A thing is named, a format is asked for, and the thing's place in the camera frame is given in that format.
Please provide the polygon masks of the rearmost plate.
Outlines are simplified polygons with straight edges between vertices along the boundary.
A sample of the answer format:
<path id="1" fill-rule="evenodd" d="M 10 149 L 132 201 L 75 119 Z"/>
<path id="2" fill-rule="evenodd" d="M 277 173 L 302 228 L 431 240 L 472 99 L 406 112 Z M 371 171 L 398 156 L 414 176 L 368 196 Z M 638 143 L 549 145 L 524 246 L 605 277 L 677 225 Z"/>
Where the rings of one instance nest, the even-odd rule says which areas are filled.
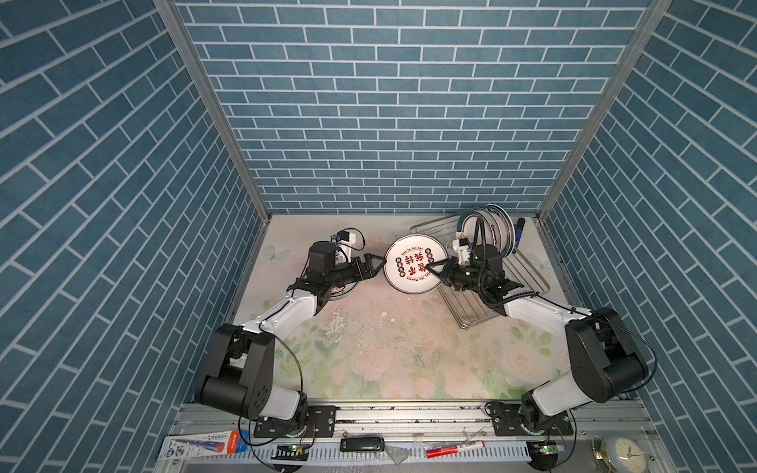
<path id="1" fill-rule="evenodd" d="M 358 284 L 358 281 L 334 280 L 331 283 L 329 295 L 336 300 L 346 298 L 356 289 Z"/>

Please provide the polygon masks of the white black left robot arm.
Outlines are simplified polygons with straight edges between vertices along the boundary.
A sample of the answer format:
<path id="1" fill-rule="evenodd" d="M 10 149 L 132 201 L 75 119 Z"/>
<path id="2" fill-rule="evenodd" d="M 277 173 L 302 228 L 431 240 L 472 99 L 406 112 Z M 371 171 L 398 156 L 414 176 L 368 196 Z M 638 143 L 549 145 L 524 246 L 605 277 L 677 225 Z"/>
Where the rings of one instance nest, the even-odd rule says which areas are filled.
<path id="1" fill-rule="evenodd" d="M 337 264 L 335 256 L 311 256 L 286 297 L 260 317 L 242 325 L 222 324 L 211 336 L 200 364 L 194 401 L 240 420 L 275 419 L 278 435 L 298 433 L 308 419 L 307 394 L 274 384 L 277 342 L 315 317 L 335 288 L 370 280 L 386 259 L 370 253 Z"/>

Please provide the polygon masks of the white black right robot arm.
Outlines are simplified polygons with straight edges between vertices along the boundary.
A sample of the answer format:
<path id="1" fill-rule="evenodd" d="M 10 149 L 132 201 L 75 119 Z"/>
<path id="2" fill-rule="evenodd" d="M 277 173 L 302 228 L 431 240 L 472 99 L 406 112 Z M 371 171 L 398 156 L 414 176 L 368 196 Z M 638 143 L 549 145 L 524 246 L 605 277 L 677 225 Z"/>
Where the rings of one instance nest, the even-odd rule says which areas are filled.
<path id="1" fill-rule="evenodd" d="M 577 309 L 554 302 L 506 277 L 493 246 L 477 246 L 469 264 L 456 257 L 432 261 L 426 272 L 455 291 L 471 291 L 492 311 L 525 321 L 566 341 L 569 369 L 522 396 L 522 429 L 539 435 L 577 407 L 604 403 L 651 380 L 637 343 L 620 315 L 609 309 Z"/>

